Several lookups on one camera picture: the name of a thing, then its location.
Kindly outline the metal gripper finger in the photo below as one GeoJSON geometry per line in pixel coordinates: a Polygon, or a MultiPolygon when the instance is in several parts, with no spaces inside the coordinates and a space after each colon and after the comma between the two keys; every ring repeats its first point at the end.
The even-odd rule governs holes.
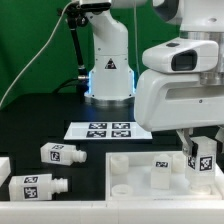
{"type": "Polygon", "coordinates": [[[224,126],[220,126],[215,139],[224,144],[224,126]]]}
{"type": "Polygon", "coordinates": [[[198,144],[190,138],[193,134],[193,129],[178,129],[177,134],[182,142],[182,152],[187,157],[188,164],[194,166],[196,162],[198,144]]]}

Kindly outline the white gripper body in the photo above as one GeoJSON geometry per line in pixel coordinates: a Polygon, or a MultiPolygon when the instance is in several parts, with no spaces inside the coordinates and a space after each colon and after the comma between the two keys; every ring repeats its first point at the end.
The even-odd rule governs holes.
{"type": "Polygon", "coordinates": [[[178,130],[224,124],[224,87],[203,86],[198,74],[140,76],[135,121],[146,131],[178,130]]]}

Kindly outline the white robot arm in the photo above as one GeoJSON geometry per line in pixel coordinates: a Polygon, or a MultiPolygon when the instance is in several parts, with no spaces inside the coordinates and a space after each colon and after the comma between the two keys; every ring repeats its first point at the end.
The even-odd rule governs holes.
{"type": "Polygon", "coordinates": [[[112,8],[147,0],[81,0],[93,27],[95,65],[88,101],[135,98],[135,121],[146,131],[175,130],[185,155],[198,158],[195,127],[224,126],[224,0],[153,0],[156,14],[178,24],[177,38],[144,51],[138,80],[128,64],[128,32],[112,8]]]}

